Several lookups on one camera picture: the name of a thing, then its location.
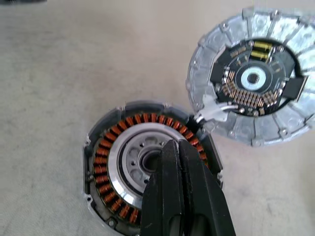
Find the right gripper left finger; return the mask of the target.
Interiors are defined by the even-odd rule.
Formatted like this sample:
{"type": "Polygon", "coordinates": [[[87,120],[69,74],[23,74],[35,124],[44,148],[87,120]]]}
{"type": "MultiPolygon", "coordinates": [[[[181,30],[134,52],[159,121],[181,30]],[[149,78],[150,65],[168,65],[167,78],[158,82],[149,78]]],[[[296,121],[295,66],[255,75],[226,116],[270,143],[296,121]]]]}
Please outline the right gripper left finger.
{"type": "Polygon", "coordinates": [[[142,200],[142,236],[186,236],[187,219],[184,197],[182,145],[187,141],[170,140],[162,148],[157,168],[149,178],[142,200]]]}

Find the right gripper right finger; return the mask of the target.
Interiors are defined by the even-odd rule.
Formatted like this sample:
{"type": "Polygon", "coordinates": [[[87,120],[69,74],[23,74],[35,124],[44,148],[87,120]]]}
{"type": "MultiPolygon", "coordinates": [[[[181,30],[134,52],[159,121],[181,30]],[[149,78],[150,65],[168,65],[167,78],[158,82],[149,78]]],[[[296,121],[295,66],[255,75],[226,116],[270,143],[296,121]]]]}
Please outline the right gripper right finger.
{"type": "Polygon", "coordinates": [[[235,229],[224,193],[188,141],[179,142],[183,174],[186,236],[234,236],[235,229]]]}

